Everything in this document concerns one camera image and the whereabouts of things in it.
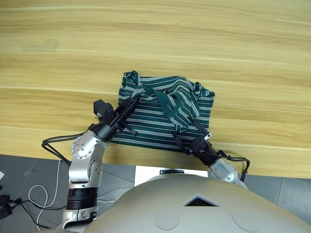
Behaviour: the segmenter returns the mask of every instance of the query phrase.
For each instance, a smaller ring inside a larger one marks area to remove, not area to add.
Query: white stripe
[[[157,82],[157,83],[144,83],[144,85],[158,85],[158,84],[160,84],[160,83],[166,83],[166,82],[171,82],[171,81],[173,81],[173,80],[176,80],[176,79],[178,79],[179,77],[175,77],[175,78],[173,78],[173,79],[170,79],[170,80],[165,80],[165,81],[162,81],[162,82]]]
[[[155,127],[151,127],[151,126],[140,126],[140,125],[135,125],[134,123],[131,123],[130,126],[134,127],[134,126],[139,126],[139,127],[143,127],[143,128],[150,128],[150,129],[155,129],[155,130],[166,130],[166,131],[172,131],[172,129],[162,129],[162,128],[155,128]],[[201,133],[193,133],[193,132],[187,132],[187,134],[196,134],[196,135],[202,135]],[[183,136],[183,135],[180,135],[179,137],[182,137],[182,138],[185,138],[185,139],[193,139],[195,137],[188,137],[188,136]]]
[[[188,83],[188,86],[191,88],[191,90],[193,91],[194,90],[194,87],[193,85],[190,83],[190,81],[188,79],[186,79],[187,83]]]
[[[191,130],[198,130],[198,128],[196,128],[195,126],[188,126],[188,128],[191,129]]]
[[[144,92],[145,89],[141,88],[141,89],[136,89],[134,92],[133,92],[133,95],[135,95],[136,93],[139,93],[139,92]]]
[[[212,103],[202,103],[202,102],[198,102],[198,104],[209,104],[209,105],[213,105]]]
[[[119,96],[120,99],[126,100],[128,97],[125,96]]]
[[[191,101],[191,106],[193,107],[193,110],[196,113],[196,116],[198,117],[200,114],[199,114],[198,110],[196,109],[196,107],[194,106],[194,103],[192,101]]]
[[[130,119],[130,118],[128,118],[127,121],[141,122],[141,123],[147,123],[147,124],[152,124],[152,125],[159,125],[159,122],[153,122],[153,121],[149,121],[149,120],[140,120],[140,119]],[[174,127],[174,124],[170,124],[170,123],[163,123],[163,122],[161,122],[161,125]]]
[[[180,113],[181,115],[183,115],[187,120],[189,120],[187,114],[185,114],[185,113],[184,113],[182,110],[180,110],[180,109],[178,109],[178,111],[179,111],[179,113]]]
[[[129,86],[126,86],[126,87],[124,88],[124,90],[135,91],[135,88],[131,88],[131,87],[129,87]]]
[[[134,120],[134,118],[131,118],[131,116],[144,117],[144,118],[151,117],[151,118],[155,118],[155,119],[167,120],[167,118],[165,118],[165,117],[142,116],[142,115],[136,115],[136,114],[131,114],[130,117],[129,117],[128,119]]]
[[[141,97],[142,100],[153,100],[154,97],[149,96],[148,98]]]
[[[156,114],[156,115],[163,115],[163,112],[156,112],[156,111],[151,111],[151,110],[144,110],[144,109],[136,109],[136,112],[141,112],[141,113],[150,113],[150,114]]]
[[[189,113],[189,117],[191,117],[191,116],[192,116],[191,112],[189,111],[189,109],[188,109],[188,108],[186,108],[186,107],[184,106],[183,102],[181,102],[181,105],[183,106],[183,108],[184,108],[184,109],[186,109],[186,110],[188,111],[188,113]]]
[[[124,133],[118,133],[118,135],[124,135],[124,136],[133,136],[133,135],[128,135],[128,134],[124,134]],[[145,139],[150,139],[150,140],[159,140],[159,141],[165,141],[165,142],[175,142],[175,141],[170,141],[167,139],[158,139],[158,138],[151,138],[151,137],[142,137],[142,136],[133,136],[135,138],[139,137],[139,138],[145,138]]]
[[[201,110],[212,110],[212,108],[206,108],[206,107],[199,107]]]
[[[209,120],[209,117],[200,117],[200,116],[198,116],[196,119],[197,119],[197,120],[205,120],[205,121],[208,121],[208,120]]]
[[[162,108],[160,108],[160,107],[153,107],[153,106],[148,106],[148,105],[140,105],[140,104],[138,104],[137,106],[139,106],[139,107],[147,107],[147,108],[159,108],[159,109],[162,109]]]
[[[171,101],[173,107],[176,107],[176,104],[175,104],[175,102],[174,102],[174,100],[173,100],[173,97],[170,96],[170,95],[167,95],[167,96],[168,96],[169,100]]]
[[[176,80],[175,82],[173,82],[173,83],[171,83],[171,84],[168,84],[168,85],[166,85],[166,86],[160,86],[160,87],[154,87],[154,88],[152,88],[152,89],[154,89],[154,90],[160,90],[160,89],[164,89],[164,88],[169,88],[169,87],[171,87],[171,86],[174,86],[176,83],[178,83],[178,82],[183,82],[183,83],[186,83],[186,86],[188,86],[188,84],[187,84],[187,82],[186,81],[184,81],[184,80]]]
[[[141,81],[151,81],[151,80],[157,80],[157,79],[165,79],[165,78],[169,78],[171,76],[166,76],[166,77],[151,77],[151,78],[141,78]]]
[[[160,143],[152,143],[152,142],[139,142],[136,140],[131,140],[131,139],[123,139],[123,138],[114,138],[112,141],[119,141],[119,142],[129,142],[129,143],[136,143],[136,144],[143,144],[143,145],[149,145],[149,146],[154,146],[154,147],[164,147],[164,148],[174,148],[174,149],[179,149],[179,146],[172,146],[172,145],[167,145],[167,144],[160,144]]]
[[[198,100],[213,100],[215,97],[200,97]]]
[[[191,107],[191,103],[189,102],[189,100],[184,96],[184,94],[182,92],[178,92],[185,100],[185,102],[189,105],[189,107]]]
[[[181,126],[180,123],[178,123],[173,117],[170,118],[171,122],[173,122],[175,125]]]
[[[173,138],[173,134],[168,134],[168,133],[158,133],[158,132],[152,132],[152,131],[145,131],[145,130],[136,130],[138,133],[142,133],[142,134],[148,134],[148,135],[158,135],[158,136],[164,136],[164,137],[171,137]],[[184,139],[195,139],[195,137],[189,137],[189,136],[185,136],[185,135],[179,135],[178,137],[180,138],[184,138]]]

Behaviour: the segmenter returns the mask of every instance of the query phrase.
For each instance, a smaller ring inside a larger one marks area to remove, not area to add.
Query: floor
[[[0,155],[0,171],[5,176],[0,180],[3,189],[0,194],[7,194],[11,199],[28,199],[29,189],[36,184],[45,186],[49,193],[48,203],[55,193],[58,161],[33,159]],[[135,167],[126,165],[104,164],[102,183],[100,186],[101,200],[117,199],[134,187]],[[245,179],[248,188],[278,206],[292,212],[311,224],[311,180],[281,177],[264,177],[248,175]],[[54,207],[66,205],[68,192],[68,167],[60,163],[59,184]],[[44,204],[45,195],[41,188],[34,188],[31,197]],[[99,202],[100,214],[107,210],[113,202]],[[37,216],[39,211],[30,204],[25,207]],[[62,211],[44,211],[40,218],[42,225],[56,228],[61,223]],[[33,233],[37,227],[27,213],[18,207],[13,214],[0,220],[2,233]]]

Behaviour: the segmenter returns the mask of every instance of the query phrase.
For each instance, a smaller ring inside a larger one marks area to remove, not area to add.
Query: wooden table
[[[311,178],[310,51],[306,0],[3,0],[0,153],[55,159],[41,141],[96,122],[94,100],[116,107],[135,69],[215,91],[213,146],[248,157],[249,174]],[[117,144],[104,162],[205,169]]]

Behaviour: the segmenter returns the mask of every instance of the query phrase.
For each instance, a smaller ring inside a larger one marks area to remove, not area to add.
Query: green striped shirt
[[[123,75],[119,105],[128,97],[140,96],[140,103],[127,119],[138,132],[127,129],[118,133],[114,143],[180,151],[172,135],[176,131],[189,147],[190,141],[202,135],[188,117],[197,119],[208,129],[215,93],[179,76],[140,77],[136,71]]]

